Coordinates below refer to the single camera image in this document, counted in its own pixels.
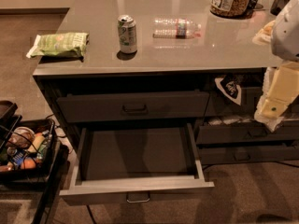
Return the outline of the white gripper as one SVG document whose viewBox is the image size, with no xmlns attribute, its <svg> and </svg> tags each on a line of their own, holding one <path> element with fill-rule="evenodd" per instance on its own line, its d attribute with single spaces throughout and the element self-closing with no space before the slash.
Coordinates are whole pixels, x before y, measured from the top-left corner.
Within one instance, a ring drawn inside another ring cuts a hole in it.
<svg viewBox="0 0 299 224">
<path fill-rule="evenodd" d="M 254 118 L 261 123 L 280 120 L 298 95 L 298 62 L 285 62 L 277 68 L 268 67 L 263 77 L 263 95 L 257 104 Z"/>
</svg>

